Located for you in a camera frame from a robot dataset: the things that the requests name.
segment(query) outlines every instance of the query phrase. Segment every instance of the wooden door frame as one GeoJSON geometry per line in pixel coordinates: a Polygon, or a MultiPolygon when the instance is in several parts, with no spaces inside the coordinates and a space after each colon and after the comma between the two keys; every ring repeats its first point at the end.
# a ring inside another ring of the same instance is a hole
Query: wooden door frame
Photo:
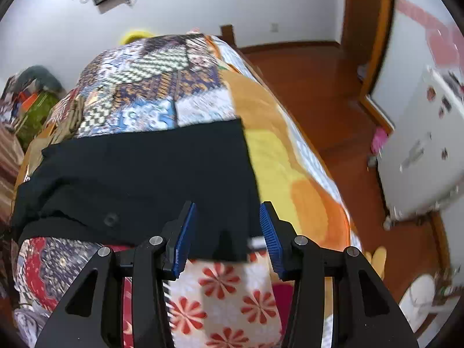
{"type": "Polygon", "coordinates": [[[377,23],[374,45],[372,47],[371,60],[367,66],[367,75],[358,97],[361,105],[367,110],[370,116],[384,128],[387,134],[393,132],[394,127],[379,108],[373,104],[369,94],[374,89],[375,82],[382,68],[393,21],[394,5],[395,0],[380,0],[379,20],[377,23]]]}

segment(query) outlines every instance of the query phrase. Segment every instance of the caster wheel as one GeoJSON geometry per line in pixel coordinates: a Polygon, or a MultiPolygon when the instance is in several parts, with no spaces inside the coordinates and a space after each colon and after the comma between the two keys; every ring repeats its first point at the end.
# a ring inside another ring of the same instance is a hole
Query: caster wheel
{"type": "Polygon", "coordinates": [[[376,156],[370,156],[367,158],[367,168],[374,168],[377,166],[377,157],[376,156]]]}
{"type": "Polygon", "coordinates": [[[390,217],[385,218],[385,221],[383,222],[383,229],[385,231],[390,231],[393,226],[394,222],[390,219],[390,217]]]}

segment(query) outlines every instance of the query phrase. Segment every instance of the clothing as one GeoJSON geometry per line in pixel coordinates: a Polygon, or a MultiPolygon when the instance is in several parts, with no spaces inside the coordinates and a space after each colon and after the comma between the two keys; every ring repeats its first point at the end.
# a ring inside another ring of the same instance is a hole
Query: clothing
{"type": "Polygon", "coordinates": [[[73,137],[82,121],[84,108],[83,98],[73,100],[68,116],[56,127],[55,131],[48,137],[36,137],[29,144],[29,176],[39,167],[42,162],[42,150],[48,145],[57,144],[73,137]]]}
{"type": "Polygon", "coordinates": [[[240,120],[73,139],[42,154],[18,188],[19,246],[31,237],[137,245],[160,234],[186,200],[199,214],[191,258],[245,261],[247,239],[262,235],[240,120]]]}

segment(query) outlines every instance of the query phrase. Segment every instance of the red flower print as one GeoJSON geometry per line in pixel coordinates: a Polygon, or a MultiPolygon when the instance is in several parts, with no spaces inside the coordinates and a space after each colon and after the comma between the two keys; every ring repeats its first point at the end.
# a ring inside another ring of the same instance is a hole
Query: red flower print
{"type": "Polygon", "coordinates": [[[266,250],[259,250],[257,252],[252,252],[249,257],[250,257],[250,262],[256,262],[258,260],[258,254],[261,255],[262,257],[266,256],[266,250]]]}
{"type": "Polygon", "coordinates": [[[229,293],[235,293],[236,289],[231,284],[240,282],[240,277],[233,272],[234,267],[231,265],[214,263],[214,272],[210,268],[205,267],[203,274],[208,276],[208,278],[198,280],[198,284],[205,287],[205,295],[208,297],[217,289],[218,298],[222,300],[225,296],[224,289],[229,293]]]}
{"type": "Polygon", "coordinates": [[[214,348],[241,348],[243,343],[246,343],[249,339],[244,336],[243,330],[237,330],[232,334],[232,330],[229,327],[225,327],[222,330],[224,337],[219,334],[212,333],[209,342],[206,345],[214,348]]]}
{"type": "Polygon", "coordinates": [[[255,299],[252,299],[249,296],[243,297],[243,302],[245,302],[249,306],[244,306],[242,309],[240,309],[242,314],[250,313],[250,316],[248,317],[248,322],[253,323],[254,321],[256,321],[256,317],[259,314],[259,322],[261,324],[266,324],[266,314],[271,318],[274,318],[277,315],[275,311],[276,302],[270,292],[266,292],[264,294],[264,297],[261,298],[261,292],[259,290],[255,290],[253,291],[253,297],[255,299]]]}
{"type": "Polygon", "coordinates": [[[170,312],[173,314],[171,323],[174,327],[172,327],[172,330],[181,329],[183,334],[189,335],[191,327],[197,330],[203,328],[201,319],[205,319],[208,315],[201,310],[201,305],[198,301],[193,301],[189,305],[189,301],[185,297],[180,297],[179,305],[172,301],[169,301],[169,303],[173,306],[170,309],[170,312]]]}

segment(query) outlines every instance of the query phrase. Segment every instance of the bed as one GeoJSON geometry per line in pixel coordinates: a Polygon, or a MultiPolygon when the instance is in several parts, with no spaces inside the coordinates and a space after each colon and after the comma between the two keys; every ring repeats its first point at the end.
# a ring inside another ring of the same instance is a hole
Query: bed
{"type": "MultiPolygon", "coordinates": [[[[261,201],[271,200],[282,220],[291,222],[298,234],[322,247],[342,251],[354,245],[361,249],[337,186],[317,153],[253,67],[220,38],[200,33],[164,36],[101,53],[84,69],[76,88],[52,110],[40,137],[51,134],[76,98],[85,100],[83,114],[88,119],[74,139],[240,117],[261,201]],[[156,82],[150,78],[152,74],[131,79],[128,69],[142,64],[141,59],[167,48],[179,49],[180,45],[187,53],[190,72],[164,72],[156,82]],[[106,80],[116,85],[111,99],[99,92],[98,85],[106,80]],[[185,98],[178,99],[182,93],[185,98]],[[150,103],[148,94],[156,95],[150,103]],[[103,111],[102,124],[92,115],[95,111],[103,111]]],[[[28,180],[29,155],[28,151],[16,187],[28,180]]],[[[15,287],[21,305],[15,319],[30,346],[61,296],[100,247],[96,243],[37,237],[24,241],[13,255],[17,257],[15,287]]],[[[115,251],[125,248],[113,246],[115,251]]],[[[265,250],[251,253],[248,262],[240,264],[189,260],[179,280],[166,287],[176,346],[277,345],[282,323],[274,293],[279,285],[265,250]]],[[[133,346],[130,295],[131,279],[126,278],[125,347],[133,346]]],[[[331,297],[327,279],[323,347],[331,342],[331,297]]]]}

